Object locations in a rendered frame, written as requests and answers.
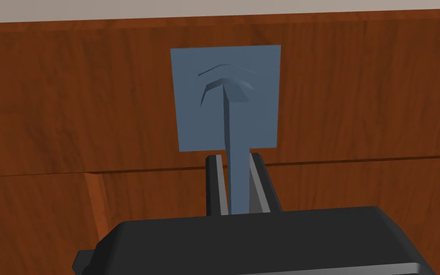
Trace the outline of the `brown wooden door leaf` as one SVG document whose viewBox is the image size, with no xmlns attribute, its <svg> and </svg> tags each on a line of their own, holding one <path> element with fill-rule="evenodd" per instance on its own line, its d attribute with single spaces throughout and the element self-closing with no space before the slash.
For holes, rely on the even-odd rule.
<svg viewBox="0 0 440 275">
<path fill-rule="evenodd" d="M 0 23 L 0 275 L 74 275 L 120 222 L 205 215 L 169 51 L 268 44 L 283 209 L 376 205 L 440 275 L 440 10 Z"/>
</svg>

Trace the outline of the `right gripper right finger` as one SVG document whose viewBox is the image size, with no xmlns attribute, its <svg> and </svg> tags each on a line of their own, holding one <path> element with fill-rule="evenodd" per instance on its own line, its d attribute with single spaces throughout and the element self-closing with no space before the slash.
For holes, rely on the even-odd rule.
<svg viewBox="0 0 440 275">
<path fill-rule="evenodd" d="M 262 156 L 250 154 L 250 212 L 282 212 L 277 193 L 272 184 Z"/>
</svg>

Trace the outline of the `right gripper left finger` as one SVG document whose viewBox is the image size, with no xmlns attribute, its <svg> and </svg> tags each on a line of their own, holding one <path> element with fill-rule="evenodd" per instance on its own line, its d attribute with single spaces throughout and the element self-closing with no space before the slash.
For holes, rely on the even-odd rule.
<svg viewBox="0 0 440 275">
<path fill-rule="evenodd" d="M 228 215 L 227 193 L 221 155 L 206 157 L 206 215 Z"/>
</svg>

